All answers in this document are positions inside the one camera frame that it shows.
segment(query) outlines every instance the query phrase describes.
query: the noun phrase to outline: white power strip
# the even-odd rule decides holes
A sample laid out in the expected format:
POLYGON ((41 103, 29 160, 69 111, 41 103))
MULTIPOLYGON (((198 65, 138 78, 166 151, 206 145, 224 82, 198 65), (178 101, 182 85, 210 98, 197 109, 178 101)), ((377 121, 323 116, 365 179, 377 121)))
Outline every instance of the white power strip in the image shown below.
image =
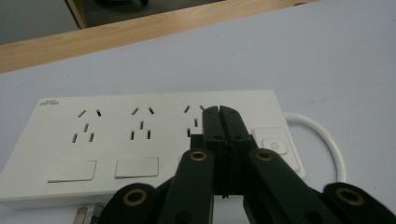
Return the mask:
POLYGON ((38 102, 0 176, 0 203, 31 208, 107 202, 131 183, 158 187, 202 133, 202 110, 236 109, 259 147, 304 167, 272 91, 49 98, 38 102))

